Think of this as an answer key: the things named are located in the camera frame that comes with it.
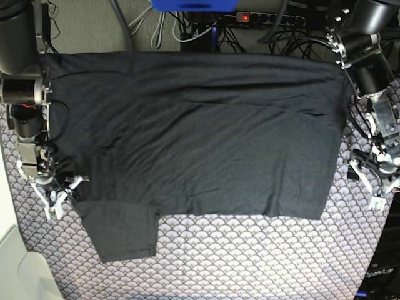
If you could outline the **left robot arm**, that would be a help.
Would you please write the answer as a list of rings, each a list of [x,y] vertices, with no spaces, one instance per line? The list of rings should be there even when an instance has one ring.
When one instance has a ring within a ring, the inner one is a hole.
[[[370,210],[384,209],[387,195],[399,187],[399,109],[389,95],[395,77],[381,47],[380,32],[399,10],[399,1],[332,1],[326,13],[326,37],[346,73],[355,99],[366,98],[360,117],[366,123],[368,152],[354,151],[349,172],[371,198]]]

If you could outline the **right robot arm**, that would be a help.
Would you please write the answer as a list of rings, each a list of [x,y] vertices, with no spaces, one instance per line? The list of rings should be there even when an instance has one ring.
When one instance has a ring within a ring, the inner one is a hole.
[[[61,219],[63,204],[88,178],[65,175],[67,160],[58,161],[51,136],[50,70],[45,58],[52,50],[49,4],[1,1],[1,103],[9,130],[17,135],[17,169],[42,201],[47,219]]]

